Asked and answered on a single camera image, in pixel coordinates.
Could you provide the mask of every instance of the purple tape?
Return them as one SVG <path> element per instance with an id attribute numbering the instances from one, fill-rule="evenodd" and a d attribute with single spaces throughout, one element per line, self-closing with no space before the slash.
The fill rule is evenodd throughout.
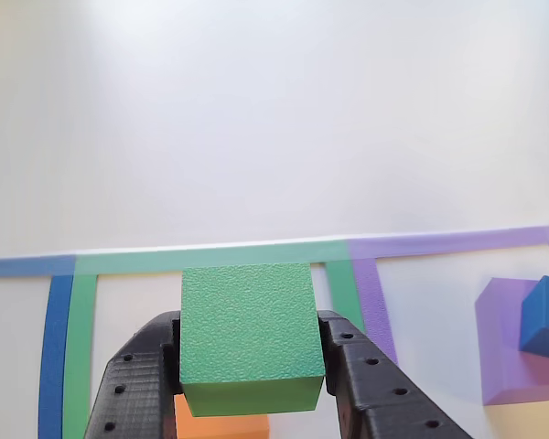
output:
<path id="1" fill-rule="evenodd" d="M 354 277 L 368 336 L 395 363 L 393 333 L 376 260 L 549 245 L 549 226 L 349 240 Z"/>
<path id="2" fill-rule="evenodd" d="M 423 256 L 549 244 L 549 226 L 460 233 L 386 236 L 350 241 L 353 259 Z"/>
<path id="3" fill-rule="evenodd" d="M 376 260 L 356 259 L 352 261 L 352 267 L 360 296 L 366 334 L 389 359 L 397 363 L 391 322 L 388 318 Z"/>

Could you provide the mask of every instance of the wall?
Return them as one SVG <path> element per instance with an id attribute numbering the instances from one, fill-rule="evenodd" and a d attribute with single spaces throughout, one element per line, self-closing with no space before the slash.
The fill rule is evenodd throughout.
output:
<path id="1" fill-rule="evenodd" d="M 548 115 L 549 0 L 0 1 L 0 256 L 548 223 Z"/>

